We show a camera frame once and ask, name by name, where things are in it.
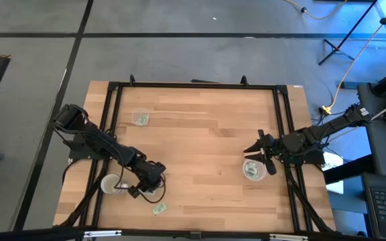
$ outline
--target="cup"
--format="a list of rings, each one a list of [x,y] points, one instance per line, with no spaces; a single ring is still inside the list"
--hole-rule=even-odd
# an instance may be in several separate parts
[[[101,189],[105,194],[115,195],[121,194],[127,191],[127,189],[117,189],[115,188],[116,184],[119,182],[120,176],[117,174],[108,174],[104,176],[101,181]],[[123,183],[122,181],[117,185],[117,187],[128,188],[129,184]]]
[[[266,166],[259,162],[250,159],[244,161],[242,166],[243,173],[246,178],[251,181],[260,181],[266,176]]]
[[[132,112],[132,123],[144,127],[148,124],[150,112],[144,108],[138,108]]]

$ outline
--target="table leg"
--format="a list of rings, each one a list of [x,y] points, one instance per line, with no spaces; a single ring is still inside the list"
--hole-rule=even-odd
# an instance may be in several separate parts
[[[372,155],[367,155],[358,158],[355,161],[326,170],[324,172],[324,177],[326,179],[326,184],[331,184],[346,178],[358,176],[364,172],[375,173]]]

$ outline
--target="metal bracket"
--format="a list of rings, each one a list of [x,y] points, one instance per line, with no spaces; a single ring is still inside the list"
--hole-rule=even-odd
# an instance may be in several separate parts
[[[278,90],[282,94],[288,94],[287,86],[284,85],[276,85],[276,90]]]
[[[135,77],[133,77],[133,74],[131,74],[129,77],[129,83],[131,84],[132,87],[134,87],[135,82],[136,82],[136,79]]]
[[[242,78],[241,78],[241,84],[243,84],[244,86],[248,86],[248,85],[249,85],[246,76],[242,76]]]
[[[191,240],[201,240],[202,239],[202,232],[201,231],[190,232],[190,239]]]
[[[110,236],[121,236],[121,230],[84,232],[85,238],[110,237]]]
[[[71,159],[96,159],[102,160],[108,158],[106,155],[100,155],[96,151],[84,144],[84,139],[80,135],[75,135],[74,140],[70,142],[71,151],[69,158]]]
[[[270,234],[270,240],[308,241],[308,237],[307,236],[287,235],[287,234]]]
[[[107,91],[114,91],[117,87],[119,87],[118,82],[109,82]]]

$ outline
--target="cable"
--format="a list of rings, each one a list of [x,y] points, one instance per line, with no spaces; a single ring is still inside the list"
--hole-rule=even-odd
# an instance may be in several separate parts
[[[383,24],[381,24],[378,29],[376,29],[376,31],[372,34],[372,36],[370,37],[370,39],[367,41],[366,45],[364,45],[364,47],[360,50],[360,52],[357,54],[357,56],[354,58],[354,60],[352,61],[351,65],[349,66],[348,70],[345,72],[345,74],[343,75],[342,77],[342,80],[340,80],[339,82],[339,85],[338,85],[338,88],[336,89],[336,93],[334,94],[334,99],[333,99],[333,102],[330,106],[322,106],[322,109],[324,111],[326,111],[328,114],[331,114],[331,110],[332,110],[332,107],[334,106],[334,104],[336,103],[336,98],[337,98],[337,95],[338,95],[338,92],[339,92],[339,89],[340,87],[342,86],[342,83],[343,81],[345,80],[346,76],[348,75],[348,73],[350,72],[352,66],[354,66],[355,62],[357,61],[357,59],[359,58],[359,56],[361,55],[361,53],[366,49],[366,47],[370,44],[370,42],[372,41],[372,39],[377,35],[378,31],[382,28]]]
[[[162,186],[160,186],[159,188],[163,188],[164,189],[164,192],[162,193],[162,196],[160,196],[160,198],[159,199],[157,199],[157,200],[155,200],[155,201],[151,201],[150,199],[148,199],[141,191],[139,191],[138,193],[142,196],[142,198],[145,200],[145,201],[147,201],[147,202],[149,202],[149,203],[151,203],[151,204],[156,204],[156,203],[158,203],[158,202],[160,202],[163,198],[164,198],[164,196],[165,196],[165,193],[166,193],[166,177],[165,177],[165,175],[162,173],[162,175],[163,175],[163,177],[160,177],[160,179],[161,179],[161,181],[162,181]],[[115,189],[125,189],[125,190],[130,190],[131,189],[131,187],[114,187]]]
[[[334,114],[324,114],[324,113],[320,113],[321,117],[320,117],[320,120],[317,120],[315,118],[311,118],[311,120],[313,121],[317,121],[317,124],[315,124],[315,126],[319,126],[322,121],[329,115],[337,115],[337,114],[342,114],[342,113],[345,113],[345,111],[341,111],[341,112],[338,112],[338,113],[334,113]]]
[[[343,161],[344,163],[348,163],[348,161],[345,161],[345,160],[343,159],[343,157],[342,157],[341,155],[339,155],[336,151],[333,151],[332,149],[328,148],[328,146],[327,146],[326,148],[327,148],[329,151],[333,152],[334,154],[338,155],[338,156],[342,159],[342,161]]]
[[[68,169],[69,169],[72,165],[74,165],[78,160],[79,160],[79,159],[74,159],[74,160],[72,160],[72,162],[71,162],[68,166],[65,167],[64,173],[62,174],[62,185],[63,185],[64,182],[65,182],[65,175],[66,175],[66,172],[67,172]]]
[[[297,3],[295,3],[295,2],[293,2],[291,0],[284,0],[284,1],[299,7],[301,10],[303,10],[304,13],[308,14],[311,18],[313,18],[315,20],[323,20],[323,19],[326,19],[327,17],[330,17],[331,15],[335,14],[348,0],[345,0],[343,3],[341,3],[339,6],[337,6],[331,13],[329,13],[327,16],[324,16],[324,17],[315,17],[315,16],[313,16],[312,14],[310,14],[308,12],[308,10],[306,10],[306,7],[302,7],[302,6],[298,5]]]
[[[380,117],[380,116],[381,116],[383,113],[385,113],[385,112],[386,112],[386,108],[383,109],[383,110],[382,110],[381,112],[379,112],[378,114],[376,114],[374,117],[372,117],[372,119],[371,119],[370,121],[375,120],[376,118]],[[357,130],[358,128],[359,128],[359,127],[355,127],[355,128],[352,129],[352,130],[349,130],[349,131],[347,131],[347,132],[345,132],[345,133],[342,133],[342,134],[340,134],[340,135],[337,135],[337,136],[331,138],[328,142],[331,142],[331,141],[335,140],[336,138],[339,138],[339,137],[341,137],[341,136],[343,136],[343,135],[346,135],[346,134],[350,133],[351,131],[355,131],[355,130]]]

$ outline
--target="white cable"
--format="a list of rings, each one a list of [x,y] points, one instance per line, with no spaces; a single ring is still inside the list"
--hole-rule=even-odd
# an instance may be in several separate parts
[[[383,110],[382,110],[381,112],[379,112],[378,114],[376,114],[374,117],[372,117],[372,119],[371,119],[370,121],[375,120],[376,118],[380,117],[380,116],[381,116],[383,113],[385,113],[385,112],[386,112],[386,108],[383,109]],[[357,130],[358,128],[359,128],[359,127],[355,127],[355,128],[352,129],[352,130],[349,130],[349,131],[347,131],[347,132],[345,132],[345,133],[342,133],[342,134],[340,134],[340,135],[337,135],[337,136],[331,138],[328,142],[331,142],[331,141],[335,140],[336,138],[339,138],[339,137],[341,137],[341,136],[343,136],[343,135],[345,135],[345,134],[348,134],[348,133],[350,133],[351,131],[355,131],[355,130]]]
[[[382,28],[382,24],[381,26],[378,27],[378,29],[376,29],[376,31],[372,34],[372,36],[369,38],[369,40],[367,41],[367,43],[364,45],[364,47],[360,50],[360,52],[357,54],[357,56],[355,56],[354,60],[351,62],[351,65],[349,66],[349,68],[346,70],[345,74],[343,75],[342,77],[342,80],[340,80],[339,82],[339,85],[338,85],[338,88],[336,89],[336,93],[334,94],[334,99],[333,99],[333,103],[329,106],[329,108],[331,109],[334,104],[336,103],[336,97],[338,95],[338,92],[340,90],[340,86],[342,86],[342,83],[343,81],[345,80],[346,76],[348,75],[348,73],[351,71],[351,68],[354,66],[355,62],[357,61],[357,59],[359,58],[360,54],[367,48],[367,46],[372,42],[372,39],[376,36],[376,34],[378,33],[378,31]]]
[[[288,3],[291,3],[295,6],[298,6],[300,9],[303,9],[302,6],[298,5],[296,2],[293,2],[291,0],[284,0]],[[327,16],[324,16],[324,17],[315,17],[313,16],[312,14],[310,14],[308,12],[308,10],[305,10],[305,13],[308,14],[311,18],[315,19],[315,20],[323,20],[323,19],[326,19],[327,17],[330,17],[331,15],[335,14],[348,0],[345,0],[343,3],[339,4],[339,6],[337,6],[331,13],[329,13]]]

